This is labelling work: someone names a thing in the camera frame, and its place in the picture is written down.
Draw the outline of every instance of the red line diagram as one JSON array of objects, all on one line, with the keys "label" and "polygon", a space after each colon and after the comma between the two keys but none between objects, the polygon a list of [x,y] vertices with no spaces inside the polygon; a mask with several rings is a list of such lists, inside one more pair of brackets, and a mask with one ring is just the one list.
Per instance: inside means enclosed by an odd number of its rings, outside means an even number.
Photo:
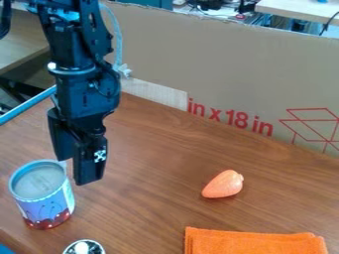
[{"label": "red line diagram", "polygon": [[326,153],[329,146],[339,151],[339,117],[332,111],[328,108],[291,108],[286,111],[291,118],[279,121],[293,133],[292,144],[300,137],[305,142],[323,144],[322,153]]}]

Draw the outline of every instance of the cable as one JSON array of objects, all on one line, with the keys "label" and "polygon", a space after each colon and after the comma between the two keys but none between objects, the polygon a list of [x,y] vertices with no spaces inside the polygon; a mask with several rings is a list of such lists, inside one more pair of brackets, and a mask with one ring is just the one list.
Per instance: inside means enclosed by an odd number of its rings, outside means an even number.
[{"label": "cable", "polygon": [[117,18],[115,17],[114,13],[112,12],[112,10],[110,8],[108,8],[106,5],[104,4],[99,4],[100,8],[102,10],[105,10],[111,20],[111,23],[113,25],[114,28],[114,34],[116,36],[116,40],[117,40],[117,50],[116,50],[116,56],[115,56],[115,62],[113,64],[113,69],[115,71],[119,70],[119,67],[122,65],[122,55],[123,55],[123,38],[121,35],[121,30],[120,30],[120,26],[119,26],[119,22],[117,20]]},{"label": "cable", "polygon": [[214,17],[229,17],[230,15],[213,15],[213,14],[208,14],[204,11],[202,11],[197,5],[193,6],[191,4],[188,4],[189,7],[191,7],[191,9],[189,10],[189,12],[193,11],[193,10],[197,10],[199,12],[201,12],[202,14],[206,15],[206,16],[214,16]]},{"label": "cable", "polygon": [[319,36],[322,36],[322,34],[328,30],[329,25],[331,24],[332,20],[334,20],[334,18],[339,15],[339,12],[336,12],[328,21],[327,23],[324,25],[324,28],[322,29],[322,31],[320,32]]}]

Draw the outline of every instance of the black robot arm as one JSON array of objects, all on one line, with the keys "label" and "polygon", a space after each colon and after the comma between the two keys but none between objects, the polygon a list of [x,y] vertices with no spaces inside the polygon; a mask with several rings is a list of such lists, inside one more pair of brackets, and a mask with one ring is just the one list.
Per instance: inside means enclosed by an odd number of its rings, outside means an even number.
[{"label": "black robot arm", "polygon": [[56,157],[73,158],[77,185],[97,181],[108,154],[103,119],[120,99],[119,74],[104,60],[113,52],[113,37],[98,0],[35,0],[29,5],[50,44],[48,69],[56,78],[56,96],[48,119]]}]

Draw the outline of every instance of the can rim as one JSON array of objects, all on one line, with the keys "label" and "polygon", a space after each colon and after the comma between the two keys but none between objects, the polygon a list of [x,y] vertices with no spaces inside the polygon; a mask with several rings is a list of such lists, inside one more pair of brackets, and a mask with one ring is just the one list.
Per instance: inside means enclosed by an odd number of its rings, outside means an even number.
[{"label": "can rim", "polygon": [[[41,197],[41,198],[24,198],[24,197],[20,197],[19,195],[17,195],[13,190],[13,185],[16,182],[16,180],[18,178],[20,178],[22,175],[24,175],[25,173],[27,173],[29,170],[35,168],[36,166],[43,166],[43,165],[53,165],[53,166],[57,166],[60,169],[62,169],[62,171],[63,171],[63,181],[60,184],[60,186],[57,187],[56,190],[54,190],[49,195]],[[66,168],[65,168],[65,165],[63,163],[56,161],[56,160],[48,160],[48,159],[36,160],[36,161],[32,161],[28,164],[21,166],[19,169],[17,169],[12,174],[12,176],[10,177],[9,182],[8,182],[8,190],[11,193],[11,195],[18,200],[25,201],[25,202],[36,202],[36,201],[44,200],[44,199],[49,198],[50,196],[56,194],[62,188],[62,186],[64,185],[64,182],[66,180],[67,180]]]}]

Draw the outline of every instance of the can label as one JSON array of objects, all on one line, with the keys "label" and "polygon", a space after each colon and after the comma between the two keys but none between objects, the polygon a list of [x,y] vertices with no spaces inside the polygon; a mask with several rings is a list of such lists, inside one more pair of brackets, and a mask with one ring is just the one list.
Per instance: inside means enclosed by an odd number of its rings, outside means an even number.
[{"label": "can label", "polygon": [[16,198],[17,205],[25,222],[37,229],[48,229],[67,220],[74,211],[74,196],[69,180],[44,198],[24,200]]}]

